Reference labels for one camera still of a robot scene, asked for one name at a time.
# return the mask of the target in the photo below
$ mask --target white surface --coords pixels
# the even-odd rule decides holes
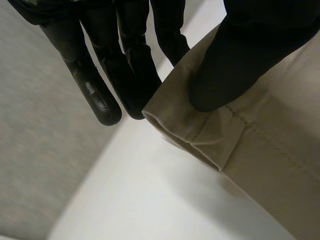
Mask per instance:
[[[191,46],[225,15],[207,0]],[[164,62],[159,74],[171,70]],[[293,240],[221,175],[170,145],[145,120],[123,121],[49,240]]]

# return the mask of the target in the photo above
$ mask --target gray fabric surface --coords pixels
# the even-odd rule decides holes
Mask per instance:
[[[187,1],[186,19],[200,4]],[[58,52],[5,0],[0,22],[0,235],[43,240],[117,126],[96,120]],[[158,65],[152,14],[147,25]]]

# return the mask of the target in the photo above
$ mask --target stitching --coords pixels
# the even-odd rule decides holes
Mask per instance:
[[[187,66],[184,66],[184,65],[179,64],[179,67],[182,67],[182,68],[186,69],[187,71],[189,71],[189,72],[190,72],[190,75],[191,75],[191,78],[193,77],[194,72],[193,72],[191,69],[189,69]],[[194,137],[191,139],[191,141],[189,142],[189,144],[192,143],[192,142],[198,137],[198,135],[202,132],[202,130],[204,129],[205,125],[207,124],[209,118],[211,117],[212,113],[213,113],[213,112],[211,112],[211,113],[207,116],[207,118],[206,118],[206,120],[204,121],[204,123],[202,124],[201,128],[200,128],[199,131],[194,135]]]
[[[188,70],[192,75],[194,74],[193,71],[191,69],[189,69],[187,66],[181,65],[179,64],[180,67]],[[243,117],[239,116],[236,114],[235,111],[232,110],[232,108],[228,105],[225,105],[225,107],[232,113],[232,115],[241,120],[247,127],[253,127],[252,124],[248,123]],[[199,132],[194,136],[194,138],[191,140],[191,142],[193,142],[196,137],[201,133],[201,131],[203,130],[203,128],[205,127],[207,121],[209,120],[209,117],[211,116],[211,114],[207,117],[207,119],[205,120],[203,126],[201,127],[201,129],[199,130]],[[305,175],[307,175],[308,177],[310,177],[312,180],[314,180],[317,184],[320,183],[320,180],[311,175],[306,169],[304,169],[302,166],[300,166],[299,163],[297,163],[296,161],[292,160],[289,155],[283,151],[281,148],[279,148],[278,146],[276,146],[274,143],[272,143],[268,138],[266,138],[264,135],[262,135],[259,131],[257,131],[257,129],[255,130],[255,134],[257,134],[261,139],[263,139],[267,144],[269,144],[271,147],[273,147],[274,149],[276,149],[279,153],[281,153],[282,155],[284,155],[286,157],[286,159],[291,162],[291,164],[293,164],[296,168],[298,168],[300,171],[302,171]]]
[[[239,115],[236,114],[236,112],[234,112],[232,110],[232,108],[228,105],[225,105],[225,107],[232,113],[232,115],[238,119],[240,119],[242,122],[244,122],[244,124],[247,127],[253,127],[252,124],[249,124],[247,121],[245,121],[242,117],[240,117]],[[270,146],[272,146],[274,149],[276,149],[278,152],[280,152],[282,155],[284,155],[286,157],[286,159],[288,161],[290,161],[296,168],[298,168],[299,170],[301,170],[305,175],[307,175],[308,177],[310,177],[311,179],[313,179],[317,184],[320,183],[320,180],[311,175],[306,169],[304,169],[302,166],[300,166],[299,163],[297,163],[296,161],[290,159],[289,155],[284,152],[281,148],[279,148],[278,146],[276,146],[274,143],[272,143],[268,138],[266,138],[264,135],[262,135],[259,131],[255,130],[255,134],[257,134],[260,138],[262,138],[267,144],[269,144]]]

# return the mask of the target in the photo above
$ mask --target beige fabric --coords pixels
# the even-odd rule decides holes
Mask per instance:
[[[320,32],[240,98],[200,113],[189,103],[188,84],[216,31],[187,53],[143,114],[297,239],[319,240]]]

